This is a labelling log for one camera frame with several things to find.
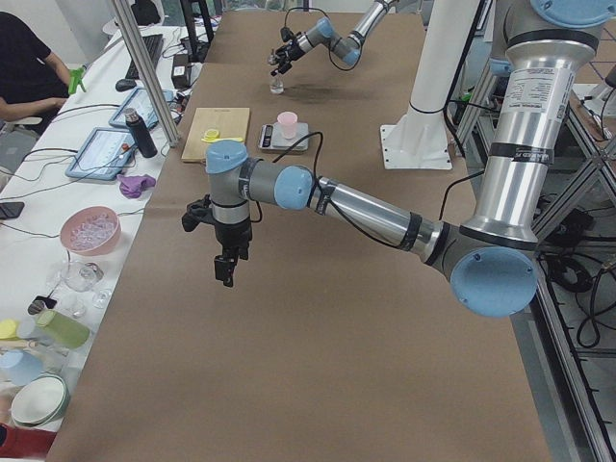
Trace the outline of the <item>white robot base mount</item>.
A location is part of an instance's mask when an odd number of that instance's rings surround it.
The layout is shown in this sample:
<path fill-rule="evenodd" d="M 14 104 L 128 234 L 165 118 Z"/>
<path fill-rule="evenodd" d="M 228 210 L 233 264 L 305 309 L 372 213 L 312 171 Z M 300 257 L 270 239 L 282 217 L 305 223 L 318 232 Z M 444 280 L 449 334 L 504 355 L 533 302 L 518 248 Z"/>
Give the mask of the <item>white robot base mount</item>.
<path fill-rule="evenodd" d="M 381 127 L 387 169 L 452 168 L 443 110 L 480 11 L 478 1 L 433 3 L 407 112 L 397 124 Z"/>

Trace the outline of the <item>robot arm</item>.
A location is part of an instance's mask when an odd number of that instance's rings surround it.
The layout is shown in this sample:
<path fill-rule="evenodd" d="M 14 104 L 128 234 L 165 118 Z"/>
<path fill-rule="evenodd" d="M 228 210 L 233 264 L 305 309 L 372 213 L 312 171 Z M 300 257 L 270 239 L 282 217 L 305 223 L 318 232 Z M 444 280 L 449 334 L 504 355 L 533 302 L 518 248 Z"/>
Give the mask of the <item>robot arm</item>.
<path fill-rule="evenodd" d="M 249 205 L 311 208 L 345 220 L 369 238 L 418 254 L 441 272 L 457 299 L 487 317 L 523 310 L 535 295 L 531 221 L 578 70 L 595 56 L 611 1 L 507 1 L 497 7 L 493 46 L 511 65 L 473 215 L 432 222 L 313 170 L 248 155 L 237 141 L 206 152 L 205 219 L 222 252 L 215 274 L 233 283 L 252 237 Z"/>
<path fill-rule="evenodd" d="M 271 50 L 268 57 L 268 63 L 272 66 L 270 76 L 285 74 L 292 68 L 293 62 L 319 45 L 327 49 L 329 60 L 336 68 L 351 71 L 362 57 L 367 37 L 397 3 L 398 1 L 373 1 L 354 28 L 345 36 L 335 30 L 330 17 L 323 10 L 319 10 L 323 17 L 312 28 L 297 33 L 288 27 L 289 13 L 285 13 L 284 25 L 280 29 L 283 44 Z"/>

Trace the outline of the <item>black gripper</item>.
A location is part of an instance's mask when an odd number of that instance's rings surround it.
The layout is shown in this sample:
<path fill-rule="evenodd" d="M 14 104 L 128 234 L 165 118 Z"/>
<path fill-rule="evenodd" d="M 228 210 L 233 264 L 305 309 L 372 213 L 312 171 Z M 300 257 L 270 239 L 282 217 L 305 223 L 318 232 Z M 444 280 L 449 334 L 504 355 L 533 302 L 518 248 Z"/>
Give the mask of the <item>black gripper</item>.
<path fill-rule="evenodd" d="M 295 39 L 283 44 L 273 52 L 274 72 L 287 72 L 293 62 L 301 58 L 301 48 Z"/>
<path fill-rule="evenodd" d="M 214 259 L 215 278 L 225 287 L 234 286 L 234 271 L 238 260 L 248 259 L 248 249 L 252 240 L 252 224 L 249 218 L 227 224 L 215 221 L 216 239 L 221 245 L 221 253 Z"/>

